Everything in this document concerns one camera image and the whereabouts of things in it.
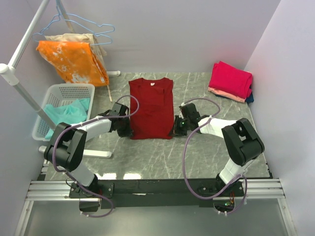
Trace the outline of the dark red t shirt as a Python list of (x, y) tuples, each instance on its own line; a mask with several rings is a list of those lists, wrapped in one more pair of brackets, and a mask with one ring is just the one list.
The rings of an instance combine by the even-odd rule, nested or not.
[(130, 111), (137, 112), (130, 117), (132, 139), (172, 139), (169, 133), (174, 123), (173, 81), (138, 78), (128, 84), (130, 95), (138, 100), (130, 100)]

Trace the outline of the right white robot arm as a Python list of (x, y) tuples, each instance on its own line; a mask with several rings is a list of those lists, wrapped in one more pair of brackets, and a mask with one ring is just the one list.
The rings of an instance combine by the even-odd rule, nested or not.
[(186, 136), (188, 131), (214, 135), (225, 142), (229, 160), (218, 174), (219, 182), (216, 191), (221, 196), (227, 196), (233, 191), (231, 180), (244, 173), (247, 167), (265, 151), (265, 146), (256, 130), (246, 118), (225, 120), (203, 115), (197, 111), (193, 103), (179, 107), (180, 114), (175, 116), (169, 135)]

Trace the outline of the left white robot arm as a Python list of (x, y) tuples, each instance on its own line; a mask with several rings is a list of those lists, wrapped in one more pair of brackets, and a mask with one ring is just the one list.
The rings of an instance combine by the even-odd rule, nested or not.
[(119, 137), (131, 137), (133, 131), (128, 112), (127, 106), (116, 102), (111, 110), (83, 124), (59, 123), (44, 151), (44, 158), (66, 170), (79, 182), (81, 192), (86, 197), (94, 197), (98, 193), (98, 178), (82, 162), (85, 143), (100, 134), (113, 131)]

